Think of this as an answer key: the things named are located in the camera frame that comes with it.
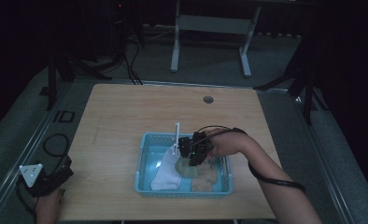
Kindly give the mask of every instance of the dark background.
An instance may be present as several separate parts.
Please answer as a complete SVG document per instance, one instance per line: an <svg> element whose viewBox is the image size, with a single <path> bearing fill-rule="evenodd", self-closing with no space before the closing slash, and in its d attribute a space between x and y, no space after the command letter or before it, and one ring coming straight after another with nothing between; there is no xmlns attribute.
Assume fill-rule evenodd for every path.
<svg viewBox="0 0 368 224"><path fill-rule="evenodd" d="M202 5L209 5L202 7L189 1L182 10L251 18L248 12L254 7L239 3L227 10L224 1L213 3L205 1ZM263 4L256 32L303 35L293 57L297 66L320 55L313 67L316 85L368 180L368 1L324 1L317 10L302 4ZM175 1L144 1L142 20L172 25L175 10ZM78 0L0 0L0 120L47 65L50 43L94 60L98 41L86 32L84 11L92 12L79 7Z"/></svg>

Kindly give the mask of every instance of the human hand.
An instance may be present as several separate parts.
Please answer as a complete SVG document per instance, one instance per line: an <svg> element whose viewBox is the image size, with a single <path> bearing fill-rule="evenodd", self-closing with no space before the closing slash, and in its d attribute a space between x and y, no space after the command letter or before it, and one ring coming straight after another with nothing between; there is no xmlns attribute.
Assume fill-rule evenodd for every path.
<svg viewBox="0 0 368 224"><path fill-rule="evenodd" d="M57 188L50 195L33 198L35 202L35 213L37 224L54 224L60 214L60 200L62 198L60 188Z"/></svg>
<svg viewBox="0 0 368 224"><path fill-rule="evenodd" d="M205 131L207 136L225 131L224 129L214 129ZM230 132L222 133L210 138L214 148L209 152L212 157L228 156L238 152L243 153L245 148L254 140L244 133Z"/></svg>

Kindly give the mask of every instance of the white cloth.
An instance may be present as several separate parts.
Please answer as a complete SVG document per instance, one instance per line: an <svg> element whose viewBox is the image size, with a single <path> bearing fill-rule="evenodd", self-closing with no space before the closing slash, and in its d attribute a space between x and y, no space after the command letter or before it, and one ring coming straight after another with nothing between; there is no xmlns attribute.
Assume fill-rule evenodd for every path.
<svg viewBox="0 0 368 224"><path fill-rule="evenodd" d="M180 188L181 175L175 168L175 164L179 158L180 154L175 153L174 146L166 150L155 179L151 182L152 190L172 190Z"/></svg>

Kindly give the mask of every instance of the blue plastic tray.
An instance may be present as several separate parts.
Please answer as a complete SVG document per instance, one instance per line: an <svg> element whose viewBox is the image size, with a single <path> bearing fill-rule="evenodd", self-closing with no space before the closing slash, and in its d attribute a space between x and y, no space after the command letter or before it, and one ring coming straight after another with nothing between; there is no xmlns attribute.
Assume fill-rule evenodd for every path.
<svg viewBox="0 0 368 224"><path fill-rule="evenodd" d="M192 134L181 134L179 137L192 137ZM158 163L162 161L164 152L175 143L173 133L145 133L135 172L135 189L145 197L164 198L222 198L233 191L231 165L228 157L216 160L218 180L213 185L213 192L192 192L191 179L182 177L177 190L152 190L151 181L158 172Z"/></svg>

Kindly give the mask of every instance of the table top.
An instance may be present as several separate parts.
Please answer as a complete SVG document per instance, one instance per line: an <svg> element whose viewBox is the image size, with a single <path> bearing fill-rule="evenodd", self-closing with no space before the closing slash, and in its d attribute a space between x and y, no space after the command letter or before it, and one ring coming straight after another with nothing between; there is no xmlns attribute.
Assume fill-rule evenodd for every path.
<svg viewBox="0 0 368 224"><path fill-rule="evenodd" d="M205 96L214 99L204 102ZM97 84L69 156L61 220L232 219L274 217L246 158L230 156L234 191L221 199L146 198L134 189L144 133L237 127L280 164L257 93L251 89Z"/></svg>

